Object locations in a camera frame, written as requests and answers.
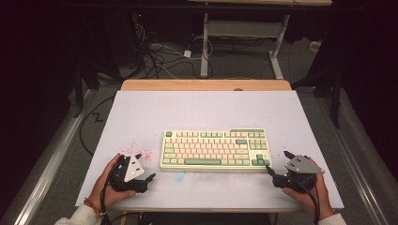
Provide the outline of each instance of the finger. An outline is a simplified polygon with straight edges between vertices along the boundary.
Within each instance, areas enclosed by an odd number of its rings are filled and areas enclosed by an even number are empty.
[[[320,184],[322,184],[324,182],[324,177],[323,177],[322,173],[316,174],[316,182],[319,182]]]
[[[134,190],[126,190],[122,192],[117,192],[116,193],[116,198],[118,201],[125,200],[128,198],[132,198],[136,195],[136,192]]]
[[[316,162],[315,162],[311,157],[308,157],[308,159],[309,159],[311,162],[313,162],[313,163],[316,164]]]
[[[299,199],[301,198],[301,194],[296,192],[294,189],[289,188],[289,187],[285,187],[282,189],[283,193],[285,193],[286,195],[288,195],[290,198],[296,200],[299,202]]]
[[[108,174],[111,171],[111,169],[114,167],[114,165],[117,163],[119,158],[120,154],[117,153],[116,156],[110,162],[108,162],[102,174]]]

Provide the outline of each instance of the dark background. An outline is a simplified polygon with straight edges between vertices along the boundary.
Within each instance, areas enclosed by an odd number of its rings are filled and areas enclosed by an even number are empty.
[[[364,2],[346,0],[333,4],[345,7]],[[392,0],[370,1],[366,13],[339,15],[332,24],[329,18],[316,18],[310,13],[292,16],[286,33],[288,41],[302,37],[324,39],[309,76],[330,63],[343,69],[343,88],[375,149],[395,177],[397,8]],[[154,20],[166,17],[150,16]],[[104,35],[104,17],[92,14],[89,18],[83,22],[79,13],[61,10],[51,0],[3,1],[0,7],[1,99],[5,100],[1,113],[0,217],[68,112],[67,95],[74,84],[76,65],[91,59],[99,66],[84,67],[86,78],[101,69],[118,73],[118,56],[110,47],[111,40]],[[159,20],[166,31],[165,24],[170,25],[170,30],[178,23],[192,29],[188,34],[180,34],[182,39],[201,30],[196,27],[195,16],[191,20],[178,16],[169,20]],[[91,27],[91,35],[86,23]]]

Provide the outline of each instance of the wrist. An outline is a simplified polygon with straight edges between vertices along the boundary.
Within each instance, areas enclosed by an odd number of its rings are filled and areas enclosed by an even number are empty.
[[[100,203],[99,201],[94,201],[92,198],[88,197],[84,199],[84,204],[92,208],[96,217],[100,217]]]
[[[319,220],[328,218],[334,215],[333,209],[331,207],[324,207],[320,209]]]

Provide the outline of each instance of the table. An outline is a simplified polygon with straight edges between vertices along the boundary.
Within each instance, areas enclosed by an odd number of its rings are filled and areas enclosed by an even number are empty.
[[[206,86],[211,91],[204,91]],[[230,91],[236,88],[245,91]],[[290,90],[286,81],[279,80],[125,81],[115,97],[76,205],[89,195],[104,166],[116,153],[126,156],[141,153],[145,174],[157,175],[146,193],[118,202],[115,210],[246,213],[302,210],[272,185],[265,172],[160,170],[161,140],[166,129],[260,127],[268,132],[276,173],[287,172],[283,165],[288,158],[283,150],[311,156],[326,170],[331,206],[344,208],[297,93]]]
[[[330,6],[331,0],[190,0],[203,2],[206,5],[212,3],[229,4],[255,4],[255,5],[288,5],[292,7],[320,7]],[[238,21],[211,21],[208,13],[205,13],[203,32],[203,53],[201,63],[202,78],[207,77],[208,65],[208,36],[234,36],[234,37],[255,37],[255,38],[277,38],[275,48],[268,52],[270,63],[276,79],[283,79],[283,74],[278,63],[278,52],[281,48],[284,32],[287,28],[290,15],[284,15],[282,22],[238,22]]]

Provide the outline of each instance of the hand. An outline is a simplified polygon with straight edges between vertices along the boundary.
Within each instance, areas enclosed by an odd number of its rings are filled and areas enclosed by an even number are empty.
[[[103,186],[106,182],[106,178],[108,177],[108,174],[111,172],[111,169],[114,167],[114,165],[117,163],[117,160],[119,159],[120,154],[117,154],[109,163],[106,165],[105,169],[103,170],[102,175],[97,179],[96,184],[93,187],[93,190],[91,191],[90,196],[87,198],[89,201],[91,201],[99,210],[100,210],[100,193],[103,189]],[[131,198],[135,196],[135,191],[134,190],[126,190],[122,192],[117,192],[114,191],[112,186],[108,186],[106,188],[105,192],[105,206],[111,207],[114,203],[125,200],[128,198]]]
[[[283,189],[283,192],[286,195],[290,196],[292,199],[301,203],[304,206],[305,210],[307,210],[307,212],[309,212],[313,216],[315,215],[314,202],[311,200],[308,194],[298,193],[294,189],[289,187],[285,187]],[[316,196],[319,196],[319,203],[318,203],[320,209],[319,220],[333,216],[334,211],[333,209],[331,209],[330,206],[329,193],[325,185],[323,174],[316,175],[316,188],[314,187],[313,189],[310,190],[310,192],[313,194],[316,201],[318,201],[318,198]]]

